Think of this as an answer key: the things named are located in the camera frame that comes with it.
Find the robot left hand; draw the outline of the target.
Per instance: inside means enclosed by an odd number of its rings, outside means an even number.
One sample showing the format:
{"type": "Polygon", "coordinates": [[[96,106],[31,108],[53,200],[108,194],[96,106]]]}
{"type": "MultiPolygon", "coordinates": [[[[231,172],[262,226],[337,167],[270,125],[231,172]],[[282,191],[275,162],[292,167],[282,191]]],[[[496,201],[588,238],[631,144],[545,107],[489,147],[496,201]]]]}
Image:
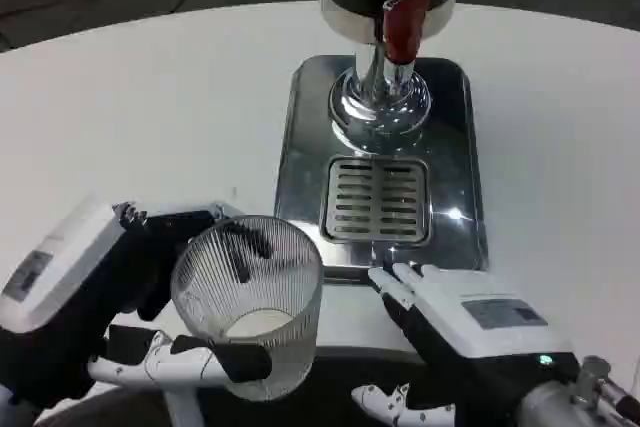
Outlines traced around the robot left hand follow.
{"type": "Polygon", "coordinates": [[[263,347],[114,323],[129,311],[153,320],[189,241],[234,215],[221,202],[148,209],[90,198],[74,208],[1,286],[2,422],[32,424],[98,382],[173,390],[267,378],[263,347]]]}

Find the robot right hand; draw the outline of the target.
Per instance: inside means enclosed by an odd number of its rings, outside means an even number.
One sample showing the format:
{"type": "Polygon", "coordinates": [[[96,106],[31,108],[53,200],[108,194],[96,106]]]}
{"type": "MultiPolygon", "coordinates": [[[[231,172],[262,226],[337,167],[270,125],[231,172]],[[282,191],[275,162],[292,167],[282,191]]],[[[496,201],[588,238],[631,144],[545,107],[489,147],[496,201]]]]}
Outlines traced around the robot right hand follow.
{"type": "Polygon", "coordinates": [[[519,293],[486,271],[396,263],[369,282],[425,364],[423,377],[352,400],[387,426],[513,426],[524,398],[574,382],[570,342],[519,293]]]}

